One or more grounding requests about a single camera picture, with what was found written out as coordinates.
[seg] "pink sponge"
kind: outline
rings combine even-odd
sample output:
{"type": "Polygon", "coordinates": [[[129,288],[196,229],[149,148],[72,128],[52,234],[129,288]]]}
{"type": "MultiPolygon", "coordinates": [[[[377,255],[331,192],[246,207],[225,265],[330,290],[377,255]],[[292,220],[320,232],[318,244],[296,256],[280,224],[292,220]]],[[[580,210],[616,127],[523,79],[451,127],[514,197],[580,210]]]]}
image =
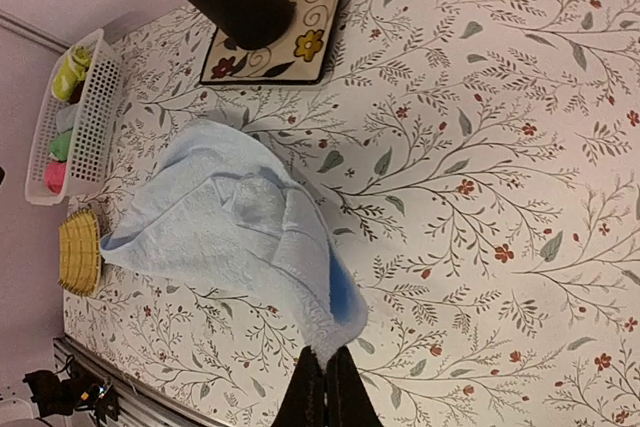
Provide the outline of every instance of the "pink sponge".
{"type": "Polygon", "coordinates": [[[59,194],[62,191],[66,172],[67,163],[56,161],[51,162],[47,166],[47,170],[44,171],[44,183],[54,194],[59,194]]]}

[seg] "wicker coaster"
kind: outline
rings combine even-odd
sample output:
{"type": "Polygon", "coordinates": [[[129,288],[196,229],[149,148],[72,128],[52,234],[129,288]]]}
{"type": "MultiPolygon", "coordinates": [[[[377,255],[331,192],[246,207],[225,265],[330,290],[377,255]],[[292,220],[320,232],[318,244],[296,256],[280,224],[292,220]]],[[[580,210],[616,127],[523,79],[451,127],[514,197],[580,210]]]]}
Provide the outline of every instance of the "wicker coaster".
{"type": "Polygon", "coordinates": [[[291,0],[296,5],[288,32],[264,49],[245,51],[218,29],[200,83],[316,84],[322,80],[340,0],[291,0]]]}
{"type": "Polygon", "coordinates": [[[60,286],[79,296],[93,294],[100,283],[100,228],[96,214],[80,210],[65,220],[60,232],[60,286]]]}

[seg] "green sponge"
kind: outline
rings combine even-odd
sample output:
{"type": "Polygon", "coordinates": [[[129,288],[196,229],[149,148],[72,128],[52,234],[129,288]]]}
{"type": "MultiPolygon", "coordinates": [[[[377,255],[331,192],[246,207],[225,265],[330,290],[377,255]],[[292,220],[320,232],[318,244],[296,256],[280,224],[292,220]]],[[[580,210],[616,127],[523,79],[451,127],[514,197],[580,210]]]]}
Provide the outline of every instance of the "green sponge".
{"type": "Polygon", "coordinates": [[[66,162],[69,157],[69,147],[71,145],[71,133],[72,130],[63,132],[58,137],[53,139],[51,145],[49,145],[49,153],[58,162],[66,162]]]}

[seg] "vine pattern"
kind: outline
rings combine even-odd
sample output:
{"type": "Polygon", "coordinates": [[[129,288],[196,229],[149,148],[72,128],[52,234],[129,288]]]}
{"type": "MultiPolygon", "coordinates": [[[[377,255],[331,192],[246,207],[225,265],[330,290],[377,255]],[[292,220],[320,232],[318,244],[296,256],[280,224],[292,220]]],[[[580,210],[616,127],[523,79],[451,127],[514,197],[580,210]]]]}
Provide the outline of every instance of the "vine pattern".
{"type": "MultiPolygon", "coordinates": [[[[192,8],[131,33],[108,231],[195,117],[271,148],[369,304],[385,425],[640,425],[640,0],[344,0],[313,89],[200,86],[192,8]]],[[[278,305],[106,266],[68,334],[221,422],[271,425],[302,348],[278,305]]]]}

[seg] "yellow woven coaster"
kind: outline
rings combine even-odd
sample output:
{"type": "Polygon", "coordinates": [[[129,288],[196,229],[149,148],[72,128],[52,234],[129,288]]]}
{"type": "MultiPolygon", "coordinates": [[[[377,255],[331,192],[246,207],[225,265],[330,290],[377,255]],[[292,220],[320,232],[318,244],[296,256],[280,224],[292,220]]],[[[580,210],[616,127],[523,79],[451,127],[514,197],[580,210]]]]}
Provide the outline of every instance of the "yellow woven coaster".
{"type": "Polygon", "coordinates": [[[60,286],[79,296],[93,294],[100,283],[100,228],[96,214],[80,210],[65,220],[60,231],[60,286]]]}

